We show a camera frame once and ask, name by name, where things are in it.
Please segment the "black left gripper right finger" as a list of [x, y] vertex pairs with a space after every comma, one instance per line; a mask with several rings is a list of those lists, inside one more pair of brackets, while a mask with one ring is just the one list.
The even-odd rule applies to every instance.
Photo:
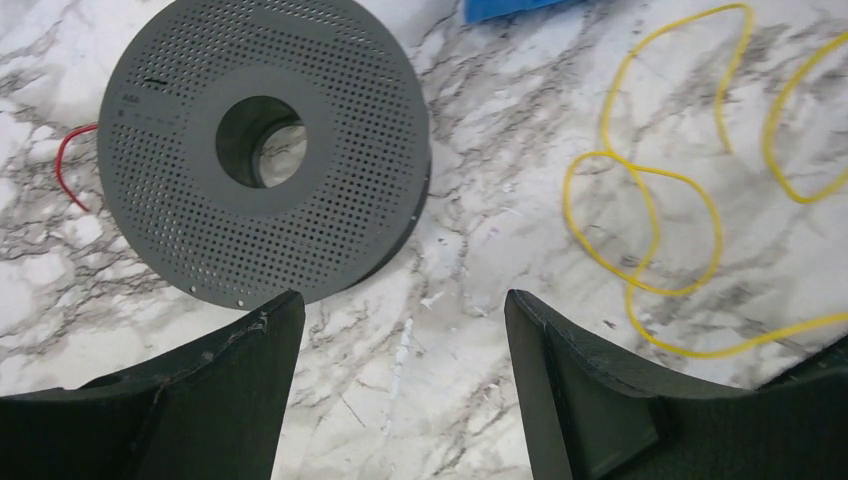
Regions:
[[512, 290], [505, 324], [537, 479], [843, 479], [847, 343], [756, 390], [691, 377]]

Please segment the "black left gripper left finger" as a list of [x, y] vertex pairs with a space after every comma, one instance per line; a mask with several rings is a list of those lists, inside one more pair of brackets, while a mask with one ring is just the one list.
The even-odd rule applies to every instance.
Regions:
[[305, 325], [287, 291], [76, 389], [1, 400], [5, 479], [267, 479]]

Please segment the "grey perforated cable spool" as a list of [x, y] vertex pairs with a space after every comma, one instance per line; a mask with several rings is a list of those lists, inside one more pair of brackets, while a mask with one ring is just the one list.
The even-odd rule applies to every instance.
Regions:
[[429, 115], [390, 30], [356, 1], [176, 1], [102, 100], [104, 200], [176, 288], [251, 310], [364, 281], [412, 233]]

